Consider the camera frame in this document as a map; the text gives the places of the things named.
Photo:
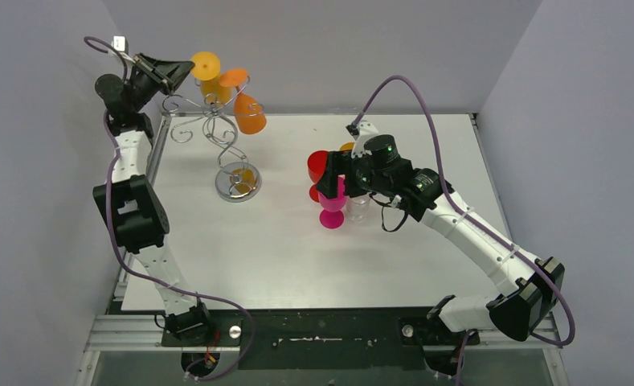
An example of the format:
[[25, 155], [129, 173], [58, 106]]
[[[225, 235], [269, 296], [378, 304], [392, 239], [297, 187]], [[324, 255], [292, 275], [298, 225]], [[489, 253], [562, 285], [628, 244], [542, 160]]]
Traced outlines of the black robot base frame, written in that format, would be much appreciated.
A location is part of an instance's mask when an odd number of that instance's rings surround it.
[[239, 370], [354, 370], [379, 367], [455, 375], [459, 354], [480, 343], [454, 333], [427, 307], [254, 310], [256, 332], [237, 310], [211, 311], [211, 327], [187, 338], [162, 332], [161, 345], [182, 350], [181, 365], [219, 374], [240, 351]]

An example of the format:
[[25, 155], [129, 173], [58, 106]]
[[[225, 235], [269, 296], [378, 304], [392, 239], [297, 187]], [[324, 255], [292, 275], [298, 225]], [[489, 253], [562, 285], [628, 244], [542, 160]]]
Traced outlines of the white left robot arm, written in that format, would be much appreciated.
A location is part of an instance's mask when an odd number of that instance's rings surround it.
[[191, 61], [156, 60], [137, 54], [122, 76], [104, 74], [95, 91], [104, 102], [105, 127], [116, 147], [105, 183], [92, 194], [117, 250], [140, 262], [144, 273], [129, 273], [154, 284], [164, 305], [164, 330], [196, 347], [215, 338], [208, 309], [188, 286], [166, 245], [170, 223], [146, 174], [153, 127], [143, 107], [157, 94], [170, 96], [186, 79]]

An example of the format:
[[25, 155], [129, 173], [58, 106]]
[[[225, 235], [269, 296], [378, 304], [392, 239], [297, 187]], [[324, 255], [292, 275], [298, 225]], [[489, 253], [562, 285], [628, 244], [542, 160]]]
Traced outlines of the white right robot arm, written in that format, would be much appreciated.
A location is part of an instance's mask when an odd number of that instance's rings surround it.
[[390, 134], [366, 136], [359, 149], [330, 151], [316, 185], [328, 199], [383, 195], [387, 207], [438, 232], [467, 256], [497, 288], [496, 296], [448, 295], [428, 312], [428, 332], [446, 345], [461, 331], [497, 329], [523, 342], [557, 304], [565, 269], [506, 240], [429, 168], [399, 156]]

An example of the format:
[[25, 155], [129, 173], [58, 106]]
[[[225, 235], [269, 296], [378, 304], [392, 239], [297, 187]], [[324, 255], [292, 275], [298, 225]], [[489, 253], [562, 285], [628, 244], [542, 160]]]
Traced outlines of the red wine glass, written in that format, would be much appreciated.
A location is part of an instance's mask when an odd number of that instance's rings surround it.
[[316, 203], [319, 202], [317, 183], [325, 172], [328, 155], [329, 152], [327, 150], [318, 150], [311, 153], [307, 159], [308, 174], [313, 183], [309, 188], [309, 197]]

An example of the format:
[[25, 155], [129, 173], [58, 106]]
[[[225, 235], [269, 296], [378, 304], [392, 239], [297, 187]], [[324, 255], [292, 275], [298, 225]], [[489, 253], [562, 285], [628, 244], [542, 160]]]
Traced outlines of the pink wine glass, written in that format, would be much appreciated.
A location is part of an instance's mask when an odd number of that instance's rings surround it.
[[320, 192], [317, 193], [317, 197], [322, 208], [319, 215], [321, 225], [328, 229], [341, 227], [345, 222], [345, 215], [342, 212], [346, 205], [345, 179], [343, 177], [338, 178], [337, 196], [335, 199], [328, 199]]

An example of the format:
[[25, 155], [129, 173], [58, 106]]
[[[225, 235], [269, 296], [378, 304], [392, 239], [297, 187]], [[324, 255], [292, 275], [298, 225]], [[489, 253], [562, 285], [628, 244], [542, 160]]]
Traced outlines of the clear wine glass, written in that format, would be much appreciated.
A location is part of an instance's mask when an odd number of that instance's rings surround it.
[[371, 198], [368, 195], [349, 197], [346, 202], [346, 214], [349, 220], [360, 222], [367, 216]]

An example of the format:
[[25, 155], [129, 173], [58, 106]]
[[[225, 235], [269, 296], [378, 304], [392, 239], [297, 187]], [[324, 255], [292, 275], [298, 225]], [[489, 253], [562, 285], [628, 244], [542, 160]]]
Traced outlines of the chrome wine glass rack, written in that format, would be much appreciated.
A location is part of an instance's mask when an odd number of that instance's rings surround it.
[[253, 198], [261, 188], [262, 178], [259, 170], [251, 164], [248, 156], [238, 147], [241, 133], [233, 115], [233, 96], [225, 105], [207, 105], [191, 101], [184, 96], [174, 94], [167, 96], [162, 102], [162, 109], [171, 117], [180, 114], [180, 108], [193, 107], [192, 118], [172, 126], [170, 139], [183, 144], [194, 137], [194, 131], [187, 125], [199, 123], [202, 135], [219, 148], [216, 162], [218, 171], [215, 176], [215, 190], [218, 196], [231, 203], [242, 203]]

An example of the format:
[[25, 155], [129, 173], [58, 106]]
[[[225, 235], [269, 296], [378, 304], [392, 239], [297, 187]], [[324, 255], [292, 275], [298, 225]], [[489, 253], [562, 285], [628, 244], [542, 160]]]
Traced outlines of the yellow wine glass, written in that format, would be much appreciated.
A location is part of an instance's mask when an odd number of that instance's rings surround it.
[[199, 90], [207, 105], [225, 105], [231, 99], [231, 90], [219, 83], [221, 63], [210, 51], [200, 51], [191, 57], [194, 68], [191, 75], [199, 82]]
[[351, 151], [354, 148], [353, 142], [347, 142], [340, 147], [340, 151]]

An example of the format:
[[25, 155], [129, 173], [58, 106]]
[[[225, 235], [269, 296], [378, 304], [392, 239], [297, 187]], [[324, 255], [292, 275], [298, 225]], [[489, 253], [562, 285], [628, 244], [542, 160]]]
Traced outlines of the orange wine glass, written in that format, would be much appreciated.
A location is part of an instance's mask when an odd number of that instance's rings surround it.
[[245, 92], [250, 81], [249, 73], [244, 68], [232, 68], [224, 72], [219, 83], [224, 88], [233, 88], [233, 115], [238, 129], [246, 135], [257, 134], [267, 125], [263, 106]]

